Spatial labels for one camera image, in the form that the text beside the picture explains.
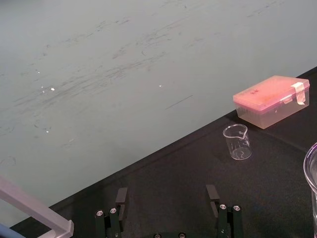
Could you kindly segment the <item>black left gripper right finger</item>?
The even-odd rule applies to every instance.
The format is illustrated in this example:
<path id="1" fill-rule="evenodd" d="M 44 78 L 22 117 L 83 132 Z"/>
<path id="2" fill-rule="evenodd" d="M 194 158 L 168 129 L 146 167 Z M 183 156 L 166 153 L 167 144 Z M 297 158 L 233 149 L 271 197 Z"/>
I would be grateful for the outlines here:
<path id="1" fill-rule="evenodd" d="M 206 185 L 206 195 L 211 212 L 216 218 L 216 237 L 242 238 L 242 207 L 240 205 L 229 206 L 222 203 L 216 187 L 213 184 Z"/>

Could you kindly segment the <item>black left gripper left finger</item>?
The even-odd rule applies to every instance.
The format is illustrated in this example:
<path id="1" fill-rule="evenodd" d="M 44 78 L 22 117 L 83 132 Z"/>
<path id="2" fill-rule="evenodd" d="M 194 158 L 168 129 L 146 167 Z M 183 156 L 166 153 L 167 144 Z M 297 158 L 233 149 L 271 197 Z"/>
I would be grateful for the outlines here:
<path id="1" fill-rule="evenodd" d="M 96 238 L 121 238 L 127 217 L 128 188 L 118 190 L 115 205 L 107 211 L 95 212 Z"/>

